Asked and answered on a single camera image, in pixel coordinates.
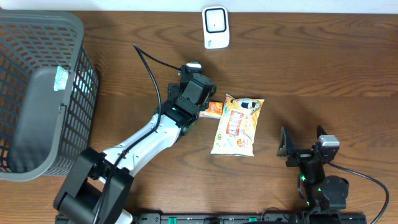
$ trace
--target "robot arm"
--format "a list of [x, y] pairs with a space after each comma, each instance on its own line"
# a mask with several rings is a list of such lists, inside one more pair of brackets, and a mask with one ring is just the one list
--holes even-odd
[[[131, 222], [132, 216], [123, 207], [134, 176], [158, 153], [190, 132], [199, 112], [208, 108], [209, 97], [216, 92], [214, 83], [201, 74], [199, 63], [183, 65], [180, 71], [180, 84], [169, 84], [167, 101], [147, 125], [124, 142], [102, 153], [88, 148], [78, 156], [55, 198], [55, 209], [76, 224], [92, 223], [99, 199], [104, 197], [97, 224]], [[159, 118], [158, 128], [121, 158], [109, 181], [108, 193], [100, 192], [87, 182], [88, 178], [105, 182], [123, 150], [154, 128]]]

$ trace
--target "cable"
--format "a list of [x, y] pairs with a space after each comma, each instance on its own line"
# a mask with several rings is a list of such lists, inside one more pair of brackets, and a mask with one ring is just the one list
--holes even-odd
[[[261, 221], [265, 221], [264, 219], [265, 219], [265, 215], [266, 215], [266, 213], [269, 211], [269, 210], [271, 210], [271, 209], [274, 209], [274, 210], [278, 210], [278, 211], [280, 211], [280, 209], [279, 208], [277, 208], [277, 207], [270, 207], [270, 208], [267, 208], [262, 214], [261, 214]], [[282, 215], [284, 216], [284, 218], [288, 221], [289, 219], [286, 217], [286, 215], [285, 214], [283, 214], [283, 212], [282, 212]]]
[[162, 111], [162, 110], [161, 110], [162, 99], [161, 99], [161, 97], [160, 97], [159, 87], [157, 86], [157, 83], [156, 83], [154, 74], [153, 74], [152, 71], [150, 70], [150, 68], [149, 68], [149, 66], [148, 66], [148, 63], [146, 62], [146, 60], [145, 60], [144, 56], [142, 56], [142, 54], [148, 56], [149, 58], [151, 58], [152, 60], [155, 60], [156, 62], [159, 62], [159, 63], [161, 63], [161, 64], [165, 64], [165, 65], [168, 66], [168, 67], [175, 68], [175, 67], [173, 67], [173, 66], [171, 66], [171, 65], [168, 65], [168, 64], [166, 64], [166, 63], [163, 63], [163, 62], [158, 61], [157, 59], [151, 57], [151, 56], [148, 55], [147, 53], [143, 52], [143, 51], [142, 51], [139, 47], [137, 47], [135, 44], [134, 44], [134, 48], [136, 49], [138, 55], [140, 56], [142, 62], [144, 63], [144, 65], [145, 65], [145, 67], [146, 67], [146, 69], [147, 69], [147, 71], [148, 71], [148, 73], [149, 73], [150, 78], [152, 79], [152, 82], [154, 83], [154, 86], [155, 86], [155, 89], [156, 89], [156, 94], [157, 94], [157, 100], [158, 100], [158, 103], [159, 103], [159, 108], [158, 108], [159, 115], [158, 115], [158, 117], [157, 117], [157, 121], [156, 121], [155, 126], [154, 126], [148, 133], [146, 133], [145, 135], [143, 135], [141, 138], [139, 138], [137, 141], [135, 141], [135, 142], [132, 143], [129, 147], [127, 147], [125, 150], [123, 150], [122, 153], [120, 153], [120, 156], [118, 157], [118, 159], [116, 159], [115, 163], [113, 164], [113, 166], [112, 166], [112, 168], [111, 168], [111, 171], [109, 172], [109, 174], [108, 174], [108, 176], [107, 176], [107, 178], [106, 178], [106, 182], [105, 182], [105, 185], [104, 185], [104, 188], [103, 188], [103, 194], [102, 194], [102, 196], [99, 198], [98, 207], [97, 207], [97, 209], [96, 209], [95, 216], [94, 216], [94, 219], [93, 219], [93, 223], [92, 223], [92, 224], [97, 224], [97, 222], [99, 221], [98, 218], [99, 218], [99, 216], [100, 216], [100, 213], [101, 213], [102, 208], [103, 208], [103, 205], [104, 205], [105, 196], [106, 196], [106, 194], [107, 194], [108, 191], [109, 191], [108, 189], [109, 189], [109, 185], [110, 185], [111, 179], [112, 179], [112, 177], [113, 177], [113, 175], [114, 175], [114, 172], [116, 171], [116, 168], [117, 168], [118, 164], [120, 163], [121, 159], [130, 151], [130, 149], [132, 149], [135, 145], [137, 145], [137, 144], [140, 143], [143, 139], [145, 139], [145, 138], [148, 137], [150, 134], [152, 134], [154, 131], [156, 131], [156, 129], [159, 127], [159, 124], [160, 124], [160, 112]]
[[299, 174], [297, 178], [297, 191], [298, 194], [300, 195], [300, 198], [305, 199], [303, 192], [301, 191], [301, 174]]
[[387, 208], [387, 206], [388, 206], [388, 202], [390, 201], [390, 193], [388, 192], [387, 187], [386, 187], [382, 182], [380, 182], [380, 181], [378, 181], [378, 180], [376, 180], [376, 179], [374, 179], [374, 178], [372, 178], [372, 177], [370, 177], [370, 176], [368, 176], [368, 175], [364, 175], [364, 174], [361, 174], [361, 173], [359, 173], [359, 172], [356, 172], [356, 171], [353, 171], [353, 170], [350, 170], [350, 169], [347, 169], [347, 168], [338, 166], [338, 165], [336, 165], [336, 164], [333, 164], [333, 163], [329, 162], [328, 160], [326, 160], [325, 162], [326, 162], [327, 164], [331, 165], [331, 166], [334, 167], [334, 168], [341, 169], [341, 170], [343, 170], [343, 171], [345, 171], [345, 172], [349, 172], [349, 173], [351, 173], [351, 174], [355, 174], [355, 175], [358, 175], [358, 176], [363, 177], [363, 178], [365, 178], [365, 179], [371, 180], [371, 181], [377, 183], [378, 185], [380, 185], [380, 187], [382, 187], [382, 188], [384, 189], [384, 191], [385, 191], [385, 193], [386, 193], [386, 200], [384, 201], [384, 205], [383, 205], [383, 207], [381, 208], [381, 211], [379, 212], [379, 214], [378, 214], [378, 215], [375, 217], [375, 219], [371, 222], [371, 224], [375, 224], [375, 223], [380, 219], [380, 217], [383, 215], [384, 211], [386, 211], [386, 208]]
[[160, 63], [160, 64], [165, 65], [165, 66], [170, 67], [170, 68], [174, 68], [174, 69], [176, 69], [176, 70], [178, 70], [178, 71], [181, 71], [181, 69], [179, 69], [179, 68], [177, 68], [177, 67], [175, 67], [175, 66], [173, 66], [173, 65], [169, 65], [169, 64], [167, 64], [167, 63], [165, 63], [165, 62], [162, 62], [162, 61], [160, 61], [160, 60], [157, 60], [156, 58], [150, 56], [149, 54], [147, 54], [146, 52], [144, 52], [144, 51], [141, 50], [141, 49], [139, 49], [139, 50], [140, 50], [141, 53], [143, 53], [146, 57], [149, 57], [150, 59], [154, 60], [155, 62]]

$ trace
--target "white wall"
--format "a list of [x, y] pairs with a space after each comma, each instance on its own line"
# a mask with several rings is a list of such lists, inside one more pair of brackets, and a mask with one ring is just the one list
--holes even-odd
[[222, 5], [230, 12], [398, 13], [398, 0], [0, 0], [3, 9], [186, 11]]

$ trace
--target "plastic basket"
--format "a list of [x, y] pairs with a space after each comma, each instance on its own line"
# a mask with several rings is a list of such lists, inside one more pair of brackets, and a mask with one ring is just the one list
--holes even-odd
[[[66, 175], [86, 149], [99, 80], [83, 36], [67, 12], [0, 11], [0, 179]], [[50, 93], [58, 66], [66, 86]]]

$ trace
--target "white device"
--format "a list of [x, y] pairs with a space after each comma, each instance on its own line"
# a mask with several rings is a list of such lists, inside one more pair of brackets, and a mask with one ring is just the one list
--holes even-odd
[[222, 6], [207, 7], [201, 13], [203, 33], [207, 49], [219, 49], [229, 45], [228, 13]]

